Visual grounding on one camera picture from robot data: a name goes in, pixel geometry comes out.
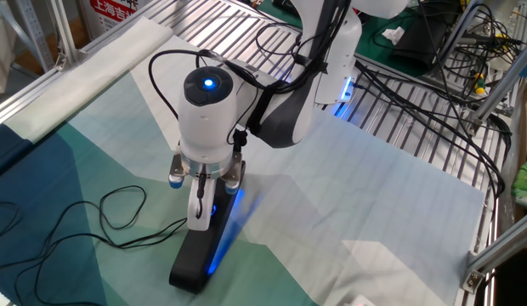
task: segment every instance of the white paper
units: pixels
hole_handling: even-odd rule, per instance
[[[405,30],[401,26],[398,26],[398,28],[395,30],[387,29],[382,33],[382,35],[386,37],[390,42],[392,42],[392,44],[395,46],[398,44],[404,33]]]

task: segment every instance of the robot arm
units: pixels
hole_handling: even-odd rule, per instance
[[[351,4],[390,17],[408,1],[292,0],[303,22],[303,43],[290,83],[209,53],[223,65],[198,68],[184,82],[178,107],[181,139],[169,176],[173,188],[186,175],[194,178],[189,229],[208,229],[217,179],[226,181],[230,194],[239,188],[241,153],[234,150],[232,134],[236,124],[271,147],[285,148],[307,133],[314,102],[341,99],[342,89],[351,81],[361,35],[360,20]]]

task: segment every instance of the black device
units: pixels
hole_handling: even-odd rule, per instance
[[[245,173],[245,162],[241,164],[241,182]],[[169,284],[197,294],[203,290],[219,262],[213,260],[217,255],[218,244],[230,217],[231,208],[237,193],[226,192],[225,182],[218,179],[214,194],[213,214],[209,229],[189,230],[178,251],[177,258],[169,275]]]

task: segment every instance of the white fabric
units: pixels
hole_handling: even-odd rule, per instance
[[[172,35],[172,29],[141,18],[5,124],[21,138],[36,143]]]

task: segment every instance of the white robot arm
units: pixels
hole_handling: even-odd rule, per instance
[[[209,258],[218,247],[244,170],[241,147],[246,137],[235,126],[246,127],[273,148],[301,141],[309,129],[314,103],[338,102],[351,82],[354,51],[361,36],[353,7],[390,18],[408,2],[292,0],[303,35],[289,83],[207,50],[196,53],[220,65],[193,70],[179,99],[181,139],[169,182],[179,188],[187,175],[193,182],[188,204],[190,231],[173,265],[170,284],[199,292],[212,270]]]

